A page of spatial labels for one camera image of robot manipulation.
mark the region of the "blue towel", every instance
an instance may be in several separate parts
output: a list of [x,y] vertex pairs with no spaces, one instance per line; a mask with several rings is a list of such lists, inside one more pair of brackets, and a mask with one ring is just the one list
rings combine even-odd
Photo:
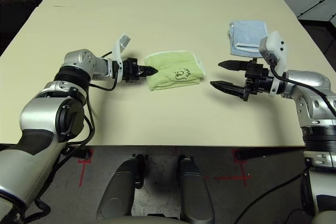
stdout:
[[267,37],[266,24],[257,20],[241,20],[230,23],[231,54],[262,58],[259,53],[260,40]]

